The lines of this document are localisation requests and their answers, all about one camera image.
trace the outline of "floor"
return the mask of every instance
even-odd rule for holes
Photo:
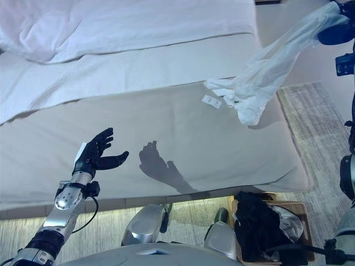
[[[262,45],[272,43],[302,17],[327,3],[329,0],[284,0],[282,4],[257,6],[257,25]],[[337,77],[335,57],[351,51],[352,43],[331,47],[319,44],[306,49],[298,57],[284,85],[321,81],[343,119],[350,120],[354,76]]]

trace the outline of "mattress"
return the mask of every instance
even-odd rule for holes
[[[102,188],[99,199],[106,203],[101,204],[103,209],[232,195],[238,189],[308,189],[312,180],[304,171],[277,99],[267,105],[256,127],[241,125],[235,111],[225,105],[216,110],[201,101],[213,94],[200,81],[233,76],[258,46],[252,34],[236,34],[85,55],[54,65],[0,55],[5,70],[1,85],[13,82],[8,93],[2,94],[2,99],[5,96],[13,103],[6,110],[16,108],[16,100],[26,99],[26,93],[38,86],[45,86],[47,93],[40,101],[30,102],[30,110],[55,105],[58,86],[60,98],[85,92],[89,86],[98,88],[98,95],[103,89],[109,94],[2,117],[6,122],[0,126],[0,208],[20,209],[13,217],[29,214],[24,214],[23,207],[31,214],[46,215],[51,207],[40,212],[37,207],[53,204],[58,182],[70,179],[81,143],[109,126],[114,128],[115,140],[106,155],[128,150],[130,156],[115,170],[97,172],[95,179]],[[86,75],[77,79],[82,73]],[[182,186],[171,186],[141,170],[139,154],[153,141],[162,160],[175,166],[173,176],[183,181]],[[9,213],[14,214],[0,212],[0,217],[9,218]]]
[[[257,127],[246,127],[233,109],[216,110],[201,102],[205,94],[211,93],[202,83],[193,83],[90,98],[3,124],[1,202],[51,202],[58,182],[70,179],[80,144],[108,126],[115,133],[113,146],[105,154],[128,150],[130,156],[117,169],[97,172],[101,199],[171,196],[267,183],[273,184],[273,191],[309,188],[276,99],[268,104]],[[144,164],[160,168],[160,162],[141,158],[153,141],[164,162],[174,164],[168,177],[180,183],[170,185],[141,170]]]

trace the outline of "bedding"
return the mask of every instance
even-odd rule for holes
[[[0,55],[0,124],[24,112],[67,101],[228,78],[259,48],[252,34],[85,55],[41,65],[5,52]]]
[[[39,63],[257,36],[252,0],[2,0],[0,6],[0,49]]]

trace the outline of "robotic hand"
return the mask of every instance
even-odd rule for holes
[[[111,146],[112,135],[113,129],[110,127],[89,143],[82,144],[75,158],[72,179],[60,182],[52,212],[28,245],[19,250],[10,265],[54,265],[61,247],[73,233],[77,217],[84,209],[85,199],[91,197],[98,206],[95,197],[99,195],[100,187],[96,181],[91,182],[96,170],[116,168],[129,155],[125,151],[119,156],[101,157],[104,150]]]

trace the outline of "wooden basket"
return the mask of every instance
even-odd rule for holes
[[[310,224],[307,218],[307,209],[302,202],[297,201],[264,201],[269,205],[277,205],[282,208],[285,208],[294,214],[296,214],[302,221],[303,224],[303,234],[300,237],[300,243],[304,245],[313,245],[312,235],[310,231]],[[229,221],[231,227],[234,228],[235,220],[233,214],[237,211],[238,201],[233,197],[229,199]],[[305,252],[306,259],[309,263],[315,261],[315,254],[313,252]],[[281,262],[273,262],[267,259],[261,259],[255,262],[245,262],[242,258],[242,252],[239,244],[237,243],[237,257],[239,261],[244,265],[281,265]]]

